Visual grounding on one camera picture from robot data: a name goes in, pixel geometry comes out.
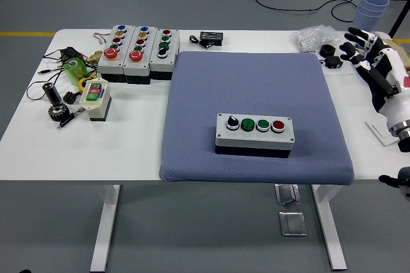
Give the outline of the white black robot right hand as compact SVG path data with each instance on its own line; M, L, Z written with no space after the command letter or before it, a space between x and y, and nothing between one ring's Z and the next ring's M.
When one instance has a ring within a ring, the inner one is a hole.
M398 52L373 33L349 27L340 45L341 59L349 61L367 83L375 111L387 119L392 135L409 125L409 75Z

